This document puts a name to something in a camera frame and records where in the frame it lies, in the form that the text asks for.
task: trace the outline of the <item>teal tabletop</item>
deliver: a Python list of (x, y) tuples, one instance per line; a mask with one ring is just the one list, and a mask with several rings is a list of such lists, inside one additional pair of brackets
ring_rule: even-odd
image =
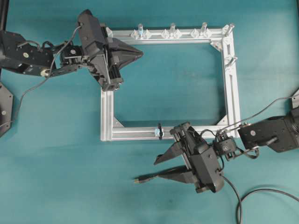
[[(113, 29), (223, 27), (234, 23), (241, 117), (299, 89), (296, 0), (10, 0), (6, 29), (39, 43), (68, 40), (77, 16), (90, 9)], [(80, 44), (78, 35), (75, 44)], [(144, 52), (121, 70), (116, 117), (126, 126), (212, 125), (225, 114), (221, 55), (209, 44), (135, 46)], [(14, 94), (41, 82), (2, 70)], [(251, 122), (285, 115), (280, 101)], [(0, 224), (232, 224), (237, 199), (228, 184), (197, 194), (192, 184), (134, 177), (183, 164), (154, 166), (171, 140), (100, 141), (100, 86), (87, 70), (51, 78), (30, 92), (19, 117), (0, 138)], [(240, 139), (236, 141), (241, 147)], [(225, 176), (241, 195), (275, 187), (299, 196), (299, 149), (267, 147), (256, 160), (226, 162)], [(271, 193), (243, 203), (245, 224), (297, 224), (299, 205)]]

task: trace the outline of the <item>screw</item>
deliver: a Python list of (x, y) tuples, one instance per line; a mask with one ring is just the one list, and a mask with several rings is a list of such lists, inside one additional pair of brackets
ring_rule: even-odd
[(200, 29), (200, 35), (204, 34), (204, 32), (206, 31), (206, 28), (207, 28), (207, 23), (203, 22), (201, 25), (201, 29)]
[(233, 28), (235, 28), (235, 25), (233, 23), (231, 23), (228, 27), (228, 30), (225, 33), (225, 36), (230, 35), (230, 33), (233, 31)]
[(26, 52), (23, 53), (23, 56), (24, 56), (25, 58), (29, 58), (29, 54), (26, 53)]
[(174, 35), (174, 31), (176, 30), (176, 24), (173, 22), (170, 24), (170, 36)]
[(226, 152), (226, 151), (228, 151), (228, 147), (227, 147), (227, 146), (224, 146), (224, 147), (222, 147), (222, 150), (223, 150), (224, 152)]

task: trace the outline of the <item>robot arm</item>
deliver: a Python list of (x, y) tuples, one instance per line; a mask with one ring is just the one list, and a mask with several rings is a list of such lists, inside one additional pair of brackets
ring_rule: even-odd
[[(88, 68), (103, 91), (114, 91), (123, 82), (119, 70), (140, 58), (143, 53), (120, 40), (108, 37), (106, 26), (100, 24), (89, 10), (78, 17), (82, 46), (72, 42), (61, 52), (61, 68), (53, 66), (51, 77)], [(0, 31), (0, 67), (12, 72), (49, 76), (53, 54), (64, 46), (44, 42), (42, 46), (25, 40), (20, 34)]]
[(197, 193), (205, 190), (217, 192), (224, 185), (222, 167), (218, 158), (224, 156), (227, 161), (240, 155), (251, 159), (259, 156), (259, 147), (268, 146), (280, 153), (299, 147), (299, 107), (292, 109), (287, 115), (271, 117), (254, 124), (239, 126), (238, 132), (245, 146), (240, 149), (233, 137), (224, 130), (218, 132), (215, 140), (208, 144), (190, 125), (189, 122), (174, 127), (170, 133), (175, 143), (162, 155), (159, 155), (154, 165), (183, 156), (185, 166), (163, 170), (161, 172), (143, 175), (135, 182), (147, 182), (155, 177), (175, 180), (183, 183), (194, 183)]

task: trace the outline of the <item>cable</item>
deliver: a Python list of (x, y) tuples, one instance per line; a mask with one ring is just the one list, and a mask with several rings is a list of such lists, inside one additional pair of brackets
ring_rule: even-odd
[(224, 160), (223, 160), (223, 157), (222, 156), (219, 156), (220, 159), (221, 159), (221, 162), (222, 162), (222, 167), (221, 167), (221, 170), (219, 170), (219, 172), (222, 172), (223, 169), (224, 169)]
[(293, 96), (290, 96), (290, 97), (281, 97), (281, 98), (277, 98), (277, 99), (273, 100), (273, 101), (272, 101), (268, 106), (266, 106), (264, 109), (262, 109), (260, 112), (254, 114), (254, 115), (252, 115), (252, 116), (250, 116), (250, 117), (248, 117), (248, 118), (239, 120), (238, 122), (235, 122), (235, 123), (233, 123), (233, 124), (231, 124), (231, 125), (228, 125), (228, 126), (222, 128), (222, 129), (220, 129), (220, 130), (218, 131), (218, 133), (220, 133), (221, 131), (227, 129), (228, 127), (237, 125), (237, 124), (242, 123), (242, 122), (244, 122), (244, 121), (246, 121), (246, 120), (249, 120), (249, 119), (252, 119), (252, 118), (256, 117), (257, 115), (259, 115), (259, 114), (261, 114), (262, 112), (264, 112), (265, 110), (267, 110), (270, 106), (272, 106), (275, 102), (277, 102), (277, 101), (279, 101), (279, 100), (291, 99), (291, 98), (293, 98), (293, 97), (298, 97), (298, 96), (299, 96), (299, 94), (296, 94), (296, 95), (293, 95)]
[(37, 50), (38, 50), (39, 52), (42, 52), (42, 51), (43, 51), (42, 48), (41, 48), (41, 46), (39, 45), (39, 43), (38, 43), (38, 42), (35, 42), (35, 41), (24, 41), (24, 42), (22, 42), (22, 43), (19, 43), (19, 44), (17, 45), (17, 48), (21, 48), (21, 47), (23, 47), (24, 45), (29, 44), (29, 43), (34, 43), (34, 44), (36, 44)]
[(242, 210), (242, 200), (240, 198), (240, 195), (238, 193), (238, 190), (235, 188), (235, 186), (233, 185), (233, 183), (231, 181), (229, 181), (225, 176), (221, 175), (222, 178), (232, 187), (232, 189), (234, 190), (235, 192), (235, 195), (237, 196), (238, 198), (238, 208), (240, 208), (240, 219), (238, 217), (238, 215), (236, 215), (236, 220), (237, 220), (237, 223), (238, 224), (242, 224), (242, 219), (243, 219), (243, 210)]
[(51, 63), (51, 66), (50, 66), (50, 70), (49, 70), (49, 75), (42, 81), (42, 82), (40, 82), (39, 84), (37, 84), (37, 85), (35, 85), (35, 86), (33, 86), (33, 87), (31, 87), (30, 89), (28, 89), (28, 90), (26, 90), (26, 91), (24, 91), (23, 92), (23, 94), (22, 94), (22, 96), (21, 96), (21, 98), (20, 98), (20, 103), (19, 103), (19, 106), (18, 106), (18, 108), (17, 108), (17, 110), (16, 110), (16, 112), (15, 112), (15, 114), (14, 114), (14, 119), (13, 120), (10, 120), (10, 121), (7, 121), (7, 122), (5, 122), (5, 123), (3, 123), (3, 124), (1, 124), (0, 125), (0, 127), (2, 127), (2, 126), (4, 126), (4, 125), (7, 125), (7, 124), (10, 124), (10, 123), (12, 123), (12, 122), (14, 122), (15, 120), (17, 120), (17, 118), (18, 118), (18, 114), (19, 114), (19, 111), (20, 111), (20, 108), (21, 108), (21, 105), (22, 105), (22, 102), (23, 102), (23, 98), (24, 98), (24, 96), (27, 94), (27, 93), (29, 93), (30, 91), (33, 91), (33, 90), (35, 90), (35, 89), (37, 89), (38, 87), (40, 87), (42, 84), (44, 84), (50, 77), (51, 77), (51, 75), (52, 75), (52, 70), (53, 70), (53, 66), (54, 66), (54, 63), (55, 63), (55, 60), (56, 60), (56, 58), (57, 58), (57, 56), (61, 53), (61, 51), (63, 51), (64, 50), (64, 48), (74, 39), (74, 37), (75, 37), (75, 34), (76, 34), (76, 32), (77, 32), (77, 30), (79, 29), (79, 28), (81, 28), (81, 26), (78, 26), (77, 28), (75, 28), (74, 29), (74, 31), (73, 31), (73, 33), (72, 33), (72, 35), (71, 35), (71, 38), (68, 40), (68, 42), (55, 54), (55, 56), (54, 56), (54, 58), (53, 58), (53, 60), (52, 60), (52, 63)]
[(205, 132), (210, 132), (210, 133), (212, 133), (212, 135), (214, 135), (214, 136), (216, 137), (216, 135), (214, 134), (213, 131), (211, 131), (211, 130), (209, 130), (209, 129), (205, 129), (205, 130), (203, 130), (203, 131), (200, 133), (200, 137), (201, 137), (201, 138), (202, 138), (202, 135), (203, 135)]
[(262, 188), (262, 189), (256, 189), (256, 190), (252, 190), (250, 192), (248, 192), (246, 195), (244, 195), (241, 199), (241, 201), (239, 201), (238, 205), (237, 205), (237, 209), (236, 209), (236, 216), (237, 216), (237, 221), (239, 222), (239, 217), (238, 217), (238, 210), (239, 208), (242, 209), (241, 207), (241, 203), (249, 196), (258, 192), (273, 192), (273, 193), (278, 193), (278, 194), (282, 194), (282, 195), (286, 195), (294, 200), (296, 200), (297, 202), (299, 202), (299, 198), (297, 198), (296, 196), (289, 194), (287, 192), (281, 191), (281, 190), (276, 190), (276, 189), (268, 189), (268, 188)]

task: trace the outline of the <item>rectangular frame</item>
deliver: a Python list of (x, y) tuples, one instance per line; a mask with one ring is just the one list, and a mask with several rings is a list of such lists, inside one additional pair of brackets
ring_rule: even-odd
[[(214, 133), (217, 130), (231, 125), (240, 120), (239, 92), (235, 62), (233, 24), (223, 28), (206, 28), (203, 24), (201, 29), (169, 29), (169, 30), (116, 30), (107, 28), (109, 37), (115, 37), (130, 45), (139, 44), (185, 44), (185, 43), (209, 43), (221, 53), (222, 73), (225, 89), (226, 116), (216, 125), (193, 126), (200, 133), (204, 129), (210, 129)], [(114, 117), (114, 92), (101, 91), (101, 119), (100, 140), (157, 140), (155, 131), (157, 127), (124, 127)], [(163, 139), (173, 139), (170, 130), (173, 127), (162, 127)], [(230, 132), (230, 136), (239, 137), (236, 130)], [(214, 138), (212, 133), (205, 132), (204, 138)]]

